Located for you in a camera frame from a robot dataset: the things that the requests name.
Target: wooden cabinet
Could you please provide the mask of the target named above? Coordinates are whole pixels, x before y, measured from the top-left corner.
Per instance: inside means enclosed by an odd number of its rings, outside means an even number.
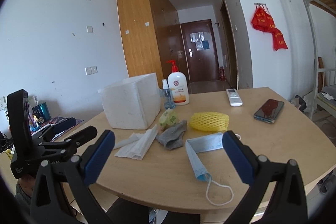
[[[166,62],[174,59],[188,79],[179,17],[170,1],[117,0],[117,5],[129,76],[155,72],[162,87],[171,73]]]

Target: remote control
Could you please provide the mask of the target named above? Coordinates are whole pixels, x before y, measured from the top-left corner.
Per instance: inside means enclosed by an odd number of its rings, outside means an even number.
[[[231,106],[241,106],[243,104],[236,89],[226,90]]]

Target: blue surgical mask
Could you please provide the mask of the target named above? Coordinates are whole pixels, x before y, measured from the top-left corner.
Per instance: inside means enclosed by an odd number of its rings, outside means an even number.
[[[201,160],[197,156],[197,153],[212,151],[212,150],[217,150],[217,149],[223,148],[222,138],[223,138],[223,133],[219,132],[219,133],[215,133],[215,134],[211,134],[211,135],[206,135],[204,137],[189,139],[189,140],[185,141],[185,149],[187,151],[191,166],[194,170],[195,177],[196,177],[196,179],[201,180],[201,181],[208,181],[208,186],[207,186],[205,196],[206,196],[207,200],[212,205],[215,205],[215,206],[223,206],[225,204],[230,203],[233,200],[234,195],[233,195],[232,188],[228,185],[221,185],[218,182],[213,181],[212,178],[211,178],[211,175],[206,170],[205,166],[202,164]],[[208,196],[208,192],[209,192],[211,182],[220,186],[220,187],[228,188],[231,192],[231,199],[229,201],[225,202],[225,203],[222,203],[222,204],[213,203],[209,199],[209,196]]]

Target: person's leg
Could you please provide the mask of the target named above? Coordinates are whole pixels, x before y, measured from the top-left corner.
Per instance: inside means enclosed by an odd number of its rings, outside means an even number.
[[[113,224],[148,224],[149,207],[118,198],[108,209]]]
[[[162,224],[200,224],[201,215],[168,212]]]

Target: wooden table top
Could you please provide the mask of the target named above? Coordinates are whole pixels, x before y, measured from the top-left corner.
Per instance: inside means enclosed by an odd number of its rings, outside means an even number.
[[[190,95],[190,103],[178,106],[175,110],[180,120],[189,120],[195,112],[217,111],[228,114],[228,129],[240,134],[242,143],[249,145],[256,155],[264,154],[276,162],[297,160],[306,193],[336,167],[335,146],[312,121],[288,101],[269,88],[239,90],[238,93],[243,101],[240,107],[231,107],[224,91]],[[274,124],[253,118],[253,114],[268,99],[285,102]],[[158,123],[163,111],[162,108],[151,128]],[[102,112],[72,134],[89,125],[97,128],[97,138],[105,129],[111,129],[105,113]],[[116,142],[128,138],[134,132],[111,130],[115,133]],[[188,126],[183,140],[203,135],[203,132]],[[78,154],[81,155],[97,138],[81,146]],[[221,212],[230,213],[248,189],[248,185],[241,182],[223,149],[198,154],[213,180],[230,185],[233,189],[233,201],[221,207],[213,206],[206,200],[207,182],[195,178],[185,147],[165,150],[154,140],[143,160],[115,157],[117,151],[118,149],[112,151],[97,183],[119,197],[140,204],[184,213],[209,213],[219,209]],[[269,185],[260,208],[267,206],[274,185],[275,183]],[[230,192],[212,184],[209,198],[214,203],[224,203],[230,199]]]

